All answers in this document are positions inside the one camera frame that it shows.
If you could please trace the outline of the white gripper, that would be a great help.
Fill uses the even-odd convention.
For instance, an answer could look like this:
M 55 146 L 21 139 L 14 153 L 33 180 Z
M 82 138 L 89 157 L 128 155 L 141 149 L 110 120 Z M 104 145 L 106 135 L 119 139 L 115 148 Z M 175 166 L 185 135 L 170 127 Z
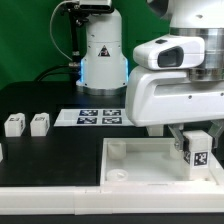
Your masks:
M 174 146 L 183 150 L 183 125 L 214 120 L 213 148 L 224 132 L 224 81 L 190 82 L 186 70 L 150 71 L 137 66 L 130 74 L 125 100 L 128 119 L 139 127 L 169 125 Z

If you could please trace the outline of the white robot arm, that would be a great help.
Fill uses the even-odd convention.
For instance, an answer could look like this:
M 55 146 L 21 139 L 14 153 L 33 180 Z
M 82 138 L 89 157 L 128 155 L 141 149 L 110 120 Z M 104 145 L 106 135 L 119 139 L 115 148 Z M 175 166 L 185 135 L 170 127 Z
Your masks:
M 87 53 L 78 88 L 92 95 L 126 92 L 137 127 L 167 125 L 184 147 L 186 123 L 210 121 L 213 143 L 224 130 L 224 0 L 146 0 L 168 20 L 169 33 L 133 50 L 127 72 L 120 46 L 121 16 L 109 0 L 72 0 L 88 20 Z

